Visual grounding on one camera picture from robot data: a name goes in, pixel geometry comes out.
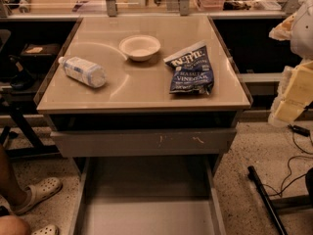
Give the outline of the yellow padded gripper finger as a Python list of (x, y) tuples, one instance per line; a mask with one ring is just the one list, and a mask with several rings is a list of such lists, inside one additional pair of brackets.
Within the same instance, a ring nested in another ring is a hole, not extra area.
[(301, 62), (295, 68), (285, 66), (268, 122), (284, 127), (303, 113), (313, 102), (313, 61)]

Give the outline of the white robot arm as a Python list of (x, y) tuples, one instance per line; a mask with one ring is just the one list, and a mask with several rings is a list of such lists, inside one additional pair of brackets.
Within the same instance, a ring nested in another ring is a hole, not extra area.
[(313, 0), (274, 27), (269, 36), (289, 40), (291, 51), (302, 61), (295, 68), (285, 66), (268, 122), (274, 126), (293, 123), (313, 102)]

